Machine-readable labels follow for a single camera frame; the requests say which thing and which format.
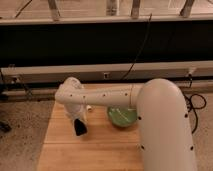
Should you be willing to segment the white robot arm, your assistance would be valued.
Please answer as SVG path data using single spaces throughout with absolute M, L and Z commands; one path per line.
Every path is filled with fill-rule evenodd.
M 144 171 L 198 171 L 187 105 L 175 83 L 157 78 L 142 85 L 76 89 L 73 80 L 70 77 L 59 86 L 57 102 L 137 112 Z

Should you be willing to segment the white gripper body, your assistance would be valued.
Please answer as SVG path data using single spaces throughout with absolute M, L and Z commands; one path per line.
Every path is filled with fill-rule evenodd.
M 86 107 L 84 105 L 66 105 L 67 116 L 71 120 L 80 119 L 81 121 L 86 120 Z

